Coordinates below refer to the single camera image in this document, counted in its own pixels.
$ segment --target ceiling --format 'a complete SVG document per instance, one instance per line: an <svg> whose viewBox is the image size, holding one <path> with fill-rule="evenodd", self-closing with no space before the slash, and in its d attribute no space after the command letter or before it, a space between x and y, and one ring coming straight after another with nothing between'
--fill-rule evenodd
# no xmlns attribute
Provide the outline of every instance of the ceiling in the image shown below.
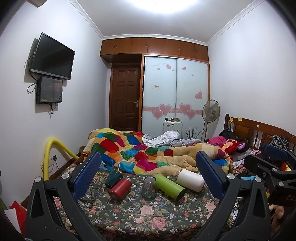
<svg viewBox="0 0 296 241"><path fill-rule="evenodd" d="M78 0L104 37L161 34L205 43L252 1Z"/></svg>

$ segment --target red bottle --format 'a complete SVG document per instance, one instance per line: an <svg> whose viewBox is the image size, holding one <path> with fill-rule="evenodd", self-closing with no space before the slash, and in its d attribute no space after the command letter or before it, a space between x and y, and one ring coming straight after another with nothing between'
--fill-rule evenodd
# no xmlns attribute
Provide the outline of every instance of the red bottle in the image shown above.
<svg viewBox="0 0 296 241"><path fill-rule="evenodd" d="M111 198L114 200L122 199L131 188L131 178L123 178L109 190Z"/></svg>

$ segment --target purple plush ear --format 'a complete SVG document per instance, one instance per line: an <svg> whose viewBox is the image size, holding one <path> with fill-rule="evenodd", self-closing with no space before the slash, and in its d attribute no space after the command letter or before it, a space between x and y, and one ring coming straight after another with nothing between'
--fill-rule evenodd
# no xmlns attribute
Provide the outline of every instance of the purple plush ear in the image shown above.
<svg viewBox="0 0 296 241"><path fill-rule="evenodd" d="M239 149L239 150L244 149L245 146L246 146L246 143L239 144L237 146L237 149Z"/></svg>

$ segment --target frosted glass door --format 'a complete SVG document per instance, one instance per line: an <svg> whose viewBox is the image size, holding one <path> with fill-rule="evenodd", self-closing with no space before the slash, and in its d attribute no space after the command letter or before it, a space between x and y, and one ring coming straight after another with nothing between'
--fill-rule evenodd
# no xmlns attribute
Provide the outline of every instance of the frosted glass door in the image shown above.
<svg viewBox="0 0 296 241"><path fill-rule="evenodd" d="M178 59L176 117L183 121L182 138L187 139L185 128L194 127L197 133L202 131L202 108L207 102L207 95L207 63Z"/></svg>
<svg viewBox="0 0 296 241"><path fill-rule="evenodd" d="M144 72L142 132L159 136L163 121L175 117L177 60L146 57Z"/></svg>

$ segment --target ceiling light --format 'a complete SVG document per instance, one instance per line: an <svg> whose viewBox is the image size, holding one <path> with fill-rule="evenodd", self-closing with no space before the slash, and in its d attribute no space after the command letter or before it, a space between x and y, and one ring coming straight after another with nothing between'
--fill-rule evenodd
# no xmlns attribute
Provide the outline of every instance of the ceiling light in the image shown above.
<svg viewBox="0 0 296 241"><path fill-rule="evenodd" d="M128 0L136 7L155 13L174 13L189 8L197 0Z"/></svg>

